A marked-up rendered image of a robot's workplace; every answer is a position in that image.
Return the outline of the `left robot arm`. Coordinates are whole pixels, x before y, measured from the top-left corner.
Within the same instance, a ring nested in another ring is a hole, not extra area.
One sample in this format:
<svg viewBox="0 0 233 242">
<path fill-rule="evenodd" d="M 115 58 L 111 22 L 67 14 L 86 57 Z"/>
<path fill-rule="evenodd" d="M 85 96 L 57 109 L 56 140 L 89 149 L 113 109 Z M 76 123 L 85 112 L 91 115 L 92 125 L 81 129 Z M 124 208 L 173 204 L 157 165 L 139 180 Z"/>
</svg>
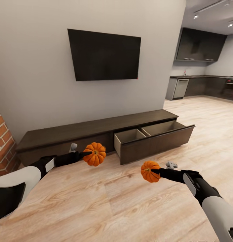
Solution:
<svg viewBox="0 0 233 242">
<path fill-rule="evenodd" d="M 20 170 L 0 177 L 0 220 L 12 215 L 25 201 L 37 183 L 54 167 L 78 162 L 92 152 L 75 151 L 71 144 L 68 154 L 43 156 L 40 160 Z"/>
</svg>

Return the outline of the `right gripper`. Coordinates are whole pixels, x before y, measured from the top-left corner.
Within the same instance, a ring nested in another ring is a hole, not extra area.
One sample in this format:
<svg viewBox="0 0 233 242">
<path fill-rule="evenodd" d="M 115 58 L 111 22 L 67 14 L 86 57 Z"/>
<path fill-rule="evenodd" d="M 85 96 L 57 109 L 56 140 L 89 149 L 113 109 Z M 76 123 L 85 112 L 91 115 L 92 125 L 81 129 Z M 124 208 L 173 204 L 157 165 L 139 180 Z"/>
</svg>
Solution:
<svg viewBox="0 0 233 242">
<path fill-rule="evenodd" d="M 174 169 L 160 168 L 160 169 L 152 169 L 151 171 L 156 174 L 160 174 L 160 177 L 167 178 L 169 180 L 176 182 L 175 177 L 174 177 L 176 170 L 174 170 Z"/>
</svg>

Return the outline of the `pumpkin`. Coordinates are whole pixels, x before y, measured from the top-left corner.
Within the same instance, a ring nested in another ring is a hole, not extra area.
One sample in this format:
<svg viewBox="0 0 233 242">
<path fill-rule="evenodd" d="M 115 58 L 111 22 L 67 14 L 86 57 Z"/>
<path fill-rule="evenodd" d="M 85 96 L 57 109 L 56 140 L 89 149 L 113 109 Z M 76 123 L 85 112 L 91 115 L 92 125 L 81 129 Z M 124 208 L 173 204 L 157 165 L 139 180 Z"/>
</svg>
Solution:
<svg viewBox="0 0 233 242">
<path fill-rule="evenodd" d="M 101 143 L 93 142 L 91 145 L 87 145 L 83 152 L 92 152 L 92 154 L 82 158 L 89 166 L 98 166 L 106 157 L 106 149 Z"/>
<path fill-rule="evenodd" d="M 152 169 L 160 169 L 159 164 L 151 160 L 146 161 L 141 167 L 141 174 L 143 178 L 150 183 L 158 182 L 159 179 L 161 179 L 160 174 L 152 172 Z"/>
</svg>

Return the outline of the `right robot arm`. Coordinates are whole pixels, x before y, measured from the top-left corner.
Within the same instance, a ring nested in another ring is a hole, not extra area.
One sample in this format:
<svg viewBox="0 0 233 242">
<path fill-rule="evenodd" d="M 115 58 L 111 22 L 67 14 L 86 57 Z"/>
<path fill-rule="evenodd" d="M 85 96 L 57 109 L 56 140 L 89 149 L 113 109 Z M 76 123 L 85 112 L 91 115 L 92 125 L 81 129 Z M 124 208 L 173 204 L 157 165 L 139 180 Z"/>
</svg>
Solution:
<svg viewBox="0 0 233 242">
<path fill-rule="evenodd" d="M 152 169 L 160 177 L 184 183 L 199 201 L 220 242 L 233 242 L 233 207 L 216 188 L 210 186 L 197 171 L 174 170 L 177 163 L 167 162 L 167 168 Z"/>
</svg>

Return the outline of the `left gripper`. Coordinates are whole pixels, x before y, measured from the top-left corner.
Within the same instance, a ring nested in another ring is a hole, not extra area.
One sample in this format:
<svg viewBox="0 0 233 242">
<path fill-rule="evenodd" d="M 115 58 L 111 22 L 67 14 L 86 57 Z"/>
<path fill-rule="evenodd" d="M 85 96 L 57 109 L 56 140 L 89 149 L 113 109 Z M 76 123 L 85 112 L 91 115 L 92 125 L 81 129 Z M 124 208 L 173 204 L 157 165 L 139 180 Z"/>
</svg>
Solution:
<svg viewBox="0 0 233 242">
<path fill-rule="evenodd" d="M 92 152 L 72 152 L 72 153 L 68 153 L 68 154 L 64 154 L 64 165 L 68 165 L 68 164 L 72 164 L 75 162 L 78 162 L 81 158 L 83 158 L 84 156 L 87 156 L 89 154 L 92 154 Z"/>
</svg>

